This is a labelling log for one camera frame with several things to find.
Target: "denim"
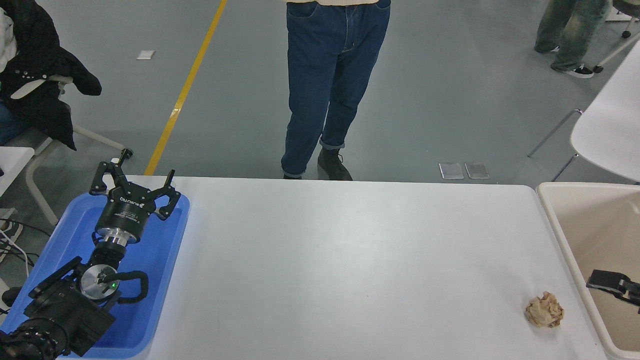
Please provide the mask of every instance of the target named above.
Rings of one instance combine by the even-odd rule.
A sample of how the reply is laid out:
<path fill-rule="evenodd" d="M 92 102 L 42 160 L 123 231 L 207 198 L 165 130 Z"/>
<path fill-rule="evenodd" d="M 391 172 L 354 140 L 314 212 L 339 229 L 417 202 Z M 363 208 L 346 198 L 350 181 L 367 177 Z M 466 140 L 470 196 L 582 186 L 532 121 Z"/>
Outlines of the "denim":
<path fill-rule="evenodd" d="M 391 0 L 287 3 L 289 108 L 282 170 L 299 177 L 320 144 L 344 147 L 387 32 Z"/>
<path fill-rule="evenodd" d="M 28 127 L 26 122 L 16 118 L 0 100 L 0 146 L 20 135 Z"/>
<path fill-rule="evenodd" d="M 535 50 L 547 53 L 560 47 L 551 69 L 571 71 L 582 57 L 611 9 L 611 0 L 550 0 L 538 26 Z"/>

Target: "crumpled paper ball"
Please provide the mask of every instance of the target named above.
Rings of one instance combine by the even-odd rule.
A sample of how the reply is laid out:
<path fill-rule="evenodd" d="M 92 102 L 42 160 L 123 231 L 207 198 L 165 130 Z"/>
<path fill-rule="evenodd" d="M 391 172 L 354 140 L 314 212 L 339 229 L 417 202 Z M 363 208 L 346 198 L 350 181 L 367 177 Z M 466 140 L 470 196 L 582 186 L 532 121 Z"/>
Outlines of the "crumpled paper ball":
<path fill-rule="evenodd" d="M 527 319 L 537 327 L 556 327 L 564 317 L 564 309 L 558 303 L 556 296 L 546 291 L 542 298 L 536 297 L 531 300 L 524 313 Z"/>

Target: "chair leg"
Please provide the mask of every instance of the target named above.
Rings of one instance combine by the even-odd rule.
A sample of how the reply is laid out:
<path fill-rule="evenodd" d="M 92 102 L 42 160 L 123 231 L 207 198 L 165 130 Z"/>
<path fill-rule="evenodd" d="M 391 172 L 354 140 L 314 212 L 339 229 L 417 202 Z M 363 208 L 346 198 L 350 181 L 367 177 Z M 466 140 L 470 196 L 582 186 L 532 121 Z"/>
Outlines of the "chair leg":
<path fill-rule="evenodd" d="M 616 56 L 620 51 L 624 50 L 624 48 L 626 48 L 627 46 L 634 44 L 636 42 L 636 40 L 638 40 L 640 38 L 640 33 L 635 34 L 634 36 L 628 38 L 624 44 L 620 45 L 616 50 L 614 50 L 613 53 L 611 53 L 609 56 L 607 56 L 604 60 L 602 60 L 600 63 L 598 63 L 598 65 L 596 65 L 594 67 L 594 69 L 597 68 L 601 68 L 607 61 L 611 60 L 611 58 L 613 58 L 614 56 Z"/>
<path fill-rule="evenodd" d="M 89 131 L 89 130 L 83 128 L 83 127 L 74 125 L 74 132 L 76 132 L 76 133 L 78 133 L 80 135 L 84 135 L 84 136 L 88 137 L 89 139 L 95 140 L 97 142 L 101 142 L 101 143 L 103 143 L 103 144 L 105 144 L 107 146 L 113 147 L 113 148 L 115 148 L 115 149 L 117 149 L 119 151 L 122 151 L 122 150 L 125 149 L 124 145 L 122 145 L 120 143 L 117 143 L 117 142 L 115 142 L 115 141 L 113 141 L 111 139 L 105 138 L 102 135 L 98 135 L 98 134 L 94 133 L 93 131 Z"/>
<path fill-rule="evenodd" d="M 47 159 L 51 152 L 60 145 L 60 142 L 49 142 L 44 149 L 41 149 L 40 154 L 36 155 L 31 160 L 29 165 L 27 165 L 27 169 L 24 174 L 25 180 L 27 182 L 27 188 L 29 189 L 31 196 L 33 196 L 33 199 L 38 204 L 38 207 L 40 208 L 40 210 L 42 210 L 45 218 L 47 218 L 49 223 L 51 223 L 51 225 L 53 226 L 58 223 L 58 217 L 49 206 L 49 203 L 44 199 L 44 196 L 42 196 L 42 192 L 40 192 L 40 189 L 38 189 L 36 183 L 33 181 L 33 173 L 40 166 L 40 164 L 42 164 L 42 162 Z"/>
<path fill-rule="evenodd" d="M 584 113 L 584 111 L 580 110 L 580 109 L 573 109 L 572 111 L 569 112 L 569 114 L 567 114 L 567 116 L 564 117 L 564 119 L 560 120 L 560 122 L 558 123 L 558 125 L 556 125 L 556 127 L 553 128 L 553 130 L 551 130 L 551 132 L 549 134 L 547 134 L 545 136 L 544 139 L 542 139 L 542 141 L 536 145 L 536 147 L 529 153 L 527 154 L 527 157 L 530 158 L 531 156 L 533 156 L 533 154 L 538 151 L 538 149 L 545 143 L 547 142 L 547 140 L 549 140 L 549 138 L 551 137 L 551 135 L 553 135 L 567 120 L 569 120 L 569 118 L 571 117 L 571 115 L 573 115 L 573 112 L 577 111 L 578 113 L 580 113 L 580 115 L 582 115 Z"/>
<path fill-rule="evenodd" d="M 552 181 L 556 181 L 558 179 L 558 177 L 560 177 L 560 175 L 562 175 L 562 173 L 566 170 L 566 168 L 568 168 L 569 165 L 571 165 L 571 163 L 573 163 L 573 161 L 579 156 L 580 156 L 580 154 L 577 154 L 577 153 L 574 154 L 571 157 L 571 159 L 569 159 L 569 161 L 566 164 L 564 164 L 564 166 L 562 167 L 562 170 L 560 170 L 560 172 L 554 177 L 554 179 Z"/>

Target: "jeans pocket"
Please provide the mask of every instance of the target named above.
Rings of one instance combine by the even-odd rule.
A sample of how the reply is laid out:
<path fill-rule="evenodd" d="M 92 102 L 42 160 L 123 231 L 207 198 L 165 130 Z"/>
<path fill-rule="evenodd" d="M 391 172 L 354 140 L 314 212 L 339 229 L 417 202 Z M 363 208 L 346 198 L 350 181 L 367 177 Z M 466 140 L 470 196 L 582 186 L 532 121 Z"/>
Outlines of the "jeans pocket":
<path fill-rule="evenodd" d="M 379 0 L 376 7 L 380 10 L 389 10 L 391 8 L 391 0 Z"/>
<path fill-rule="evenodd" d="M 295 19 L 309 19 L 316 13 L 318 3 L 287 3 L 287 16 Z"/>

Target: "blue tray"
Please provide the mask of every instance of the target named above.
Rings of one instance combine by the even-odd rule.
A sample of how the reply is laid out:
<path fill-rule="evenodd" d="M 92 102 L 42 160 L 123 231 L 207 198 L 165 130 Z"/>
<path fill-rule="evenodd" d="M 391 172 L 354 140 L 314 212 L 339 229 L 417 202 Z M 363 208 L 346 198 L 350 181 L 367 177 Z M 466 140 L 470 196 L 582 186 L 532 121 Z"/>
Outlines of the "blue tray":
<path fill-rule="evenodd" d="M 105 196 L 84 194 L 69 204 L 0 327 L 2 331 L 14 331 L 28 319 L 23 312 L 32 301 L 28 293 L 37 284 L 76 256 L 81 256 L 83 263 L 89 260 L 94 249 L 91 234 L 106 199 Z M 149 277 L 148 295 L 137 304 L 113 306 L 110 313 L 115 316 L 115 322 L 84 357 L 127 359 L 148 345 L 156 332 L 188 216 L 189 200 L 183 194 L 167 220 L 161 221 L 151 215 L 140 242 L 127 246 L 127 254 L 118 271 L 146 272 Z M 119 290 L 124 297 L 134 297 L 140 292 L 140 282 L 121 282 Z"/>

